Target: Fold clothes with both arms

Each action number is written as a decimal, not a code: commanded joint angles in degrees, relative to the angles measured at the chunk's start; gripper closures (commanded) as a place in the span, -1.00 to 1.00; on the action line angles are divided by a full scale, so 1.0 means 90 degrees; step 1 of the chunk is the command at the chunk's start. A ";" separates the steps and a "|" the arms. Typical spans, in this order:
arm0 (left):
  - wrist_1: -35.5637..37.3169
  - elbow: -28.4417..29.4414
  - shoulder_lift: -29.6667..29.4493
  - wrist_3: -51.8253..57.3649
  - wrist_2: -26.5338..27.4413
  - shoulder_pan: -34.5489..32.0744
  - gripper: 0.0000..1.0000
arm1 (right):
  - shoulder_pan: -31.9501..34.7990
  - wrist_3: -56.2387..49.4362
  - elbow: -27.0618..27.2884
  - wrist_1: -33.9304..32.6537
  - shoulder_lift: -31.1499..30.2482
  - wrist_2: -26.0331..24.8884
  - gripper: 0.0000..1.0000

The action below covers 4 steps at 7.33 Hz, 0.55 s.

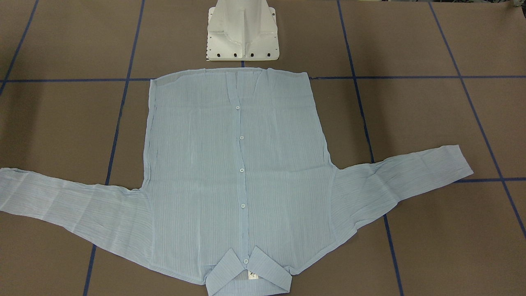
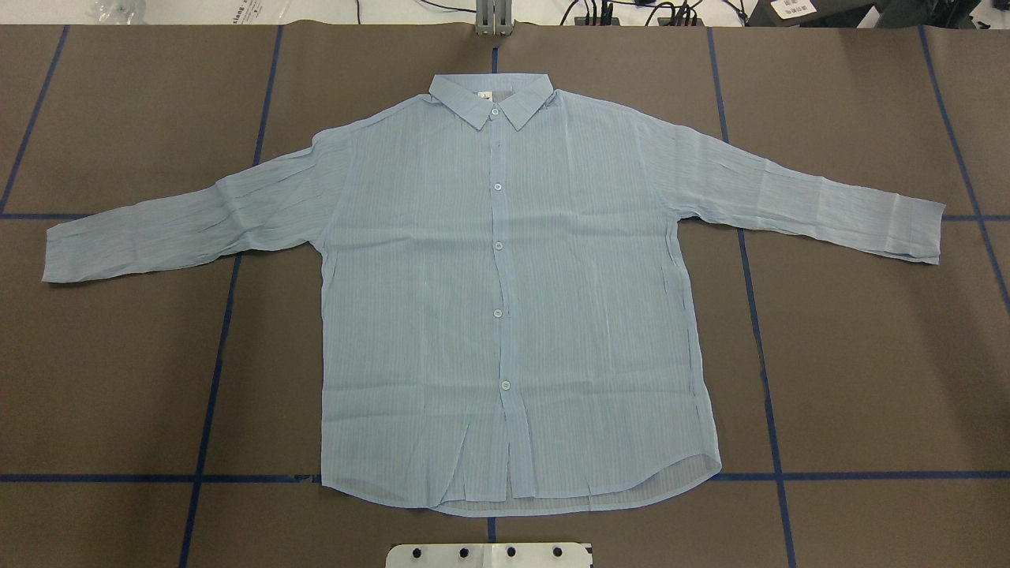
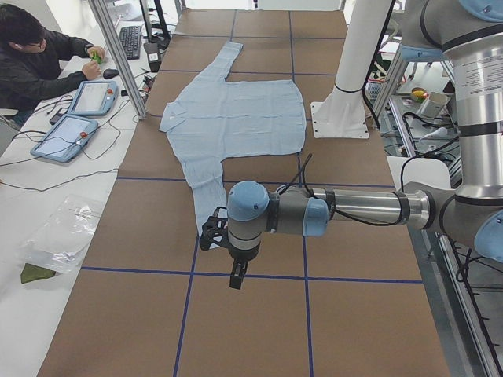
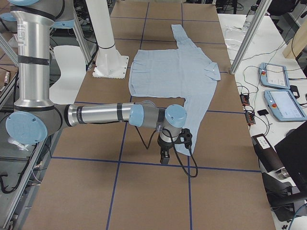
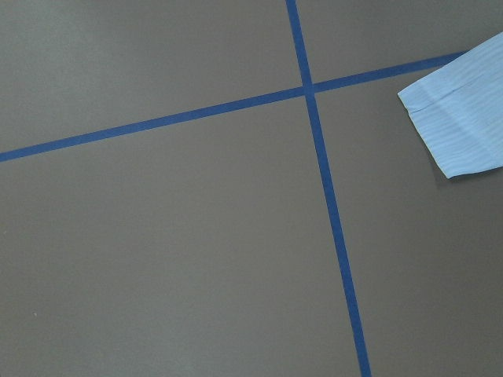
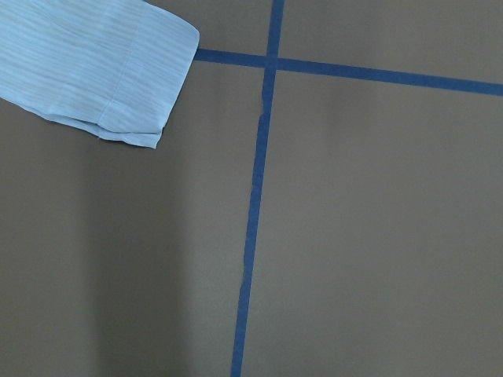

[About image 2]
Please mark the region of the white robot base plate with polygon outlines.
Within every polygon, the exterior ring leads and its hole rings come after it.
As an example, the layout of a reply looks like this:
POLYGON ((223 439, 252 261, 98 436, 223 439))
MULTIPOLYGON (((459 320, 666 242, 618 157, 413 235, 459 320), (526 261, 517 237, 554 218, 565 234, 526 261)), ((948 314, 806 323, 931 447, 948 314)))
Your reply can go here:
POLYGON ((592 546, 575 542, 415 544, 391 547, 386 567, 593 567, 592 546))

